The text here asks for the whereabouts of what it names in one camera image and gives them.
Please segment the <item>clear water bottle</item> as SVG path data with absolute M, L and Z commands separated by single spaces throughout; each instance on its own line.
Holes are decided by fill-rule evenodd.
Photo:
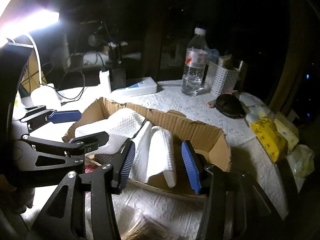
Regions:
M 205 36 L 206 30 L 195 28 L 194 37 L 187 45 L 181 90 L 188 96 L 196 96 L 202 86 L 208 56 Z

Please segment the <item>crumpled plastic bag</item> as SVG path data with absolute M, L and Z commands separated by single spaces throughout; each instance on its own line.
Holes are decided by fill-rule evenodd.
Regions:
M 297 145 L 287 156 L 292 173 L 295 177 L 305 178 L 315 170 L 314 152 L 306 145 Z

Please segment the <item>white blue flat box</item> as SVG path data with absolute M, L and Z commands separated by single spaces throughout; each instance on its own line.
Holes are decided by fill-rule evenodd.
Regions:
M 112 96 L 140 96 L 157 92 L 157 83 L 151 77 L 131 79 L 126 81 L 125 88 L 118 88 L 111 92 Z

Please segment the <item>white desk lamp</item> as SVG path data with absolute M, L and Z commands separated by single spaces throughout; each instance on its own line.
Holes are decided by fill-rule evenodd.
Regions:
M 58 12 L 41 9 L 1 26 L 1 108 L 13 106 L 17 94 L 38 95 L 40 105 L 58 98 L 43 80 L 50 69 L 61 66 L 52 58 L 61 35 L 54 33 L 58 23 Z

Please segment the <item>pink plush toy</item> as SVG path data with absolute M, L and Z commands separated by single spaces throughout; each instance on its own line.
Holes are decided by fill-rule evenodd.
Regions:
M 97 165 L 95 163 L 92 163 L 90 161 L 85 161 L 85 166 L 84 166 L 84 172 L 85 173 L 91 173 L 97 169 Z

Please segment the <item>white perforated basket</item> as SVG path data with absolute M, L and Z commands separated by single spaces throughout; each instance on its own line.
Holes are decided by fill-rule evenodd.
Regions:
M 209 61 L 204 88 L 213 94 L 213 96 L 231 93 L 239 74 L 240 71 L 236 68 L 229 70 Z

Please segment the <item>white paper towel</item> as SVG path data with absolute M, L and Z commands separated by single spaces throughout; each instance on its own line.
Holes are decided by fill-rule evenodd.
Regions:
M 109 140 L 94 154 L 115 154 L 130 139 L 136 152 L 129 178 L 147 184 L 151 177 L 161 173 L 169 188 L 176 186 L 174 143 L 169 130 L 153 125 L 130 108 L 122 108 L 107 119 L 76 128 L 75 137 L 102 131 L 109 135 Z

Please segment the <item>black round case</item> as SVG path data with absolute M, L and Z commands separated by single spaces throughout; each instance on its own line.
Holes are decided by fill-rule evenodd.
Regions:
M 232 119 L 244 118 L 246 112 L 240 100 L 232 94 L 221 94 L 215 100 L 215 108 L 224 116 Z

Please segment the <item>yellow wipes pack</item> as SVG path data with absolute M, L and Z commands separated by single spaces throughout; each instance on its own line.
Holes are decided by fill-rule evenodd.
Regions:
M 273 163 L 287 154 L 287 140 L 277 131 L 276 124 L 268 117 L 251 122 L 250 127 Z

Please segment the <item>white patterned tablecloth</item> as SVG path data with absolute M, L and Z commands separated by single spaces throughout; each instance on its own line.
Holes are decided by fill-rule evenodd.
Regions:
M 141 96 L 103 95 L 98 87 L 88 87 L 82 98 L 64 106 L 84 113 L 84 123 L 107 118 L 115 111 L 129 107 L 151 119 L 155 125 L 169 129 L 176 142 L 189 140 L 220 168 L 233 172 L 249 172 L 263 188 L 279 215 L 288 214 L 282 183 L 253 131 L 243 119 L 230 119 L 206 103 L 212 94 L 202 92 L 187 96 L 177 81 L 167 81 L 157 93 Z M 159 174 L 151 178 L 150 187 L 129 181 L 122 194 L 113 197 L 116 219 L 124 232 L 145 215 L 170 232 L 185 239 L 196 237 L 202 215 L 203 198 L 187 199 L 161 193 L 157 185 L 165 182 Z

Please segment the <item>pale green tissue pack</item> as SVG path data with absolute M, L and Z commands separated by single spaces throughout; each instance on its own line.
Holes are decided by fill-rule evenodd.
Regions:
M 299 133 L 296 126 L 278 112 L 274 117 L 277 131 L 287 140 L 288 149 L 291 151 L 299 143 Z

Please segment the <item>brown cardboard box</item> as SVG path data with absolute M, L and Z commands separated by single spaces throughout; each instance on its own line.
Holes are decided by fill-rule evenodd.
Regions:
M 146 190 L 180 199 L 196 199 L 183 163 L 183 141 L 190 141 L 195 152 L 228 172 L 231 150 L 222 129 L 192 121 L 175 111 L 162 112 L 133 103 L 116 103 L 99 98 L 82 113 L 63 137 L 69 142 L 96 132 L 107 132 L 109 141 L 93 154 L 113 155 L 125 139 L 135 143 L 135 158 L 129 179 Z

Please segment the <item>white power adapter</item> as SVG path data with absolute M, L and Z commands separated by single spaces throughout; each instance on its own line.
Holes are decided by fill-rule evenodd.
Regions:
M 100 89 L 104 94 L 110 94 L 112 92 L 111 82 L 110 82 L 110 72 L 100 71 L 99 72 Z

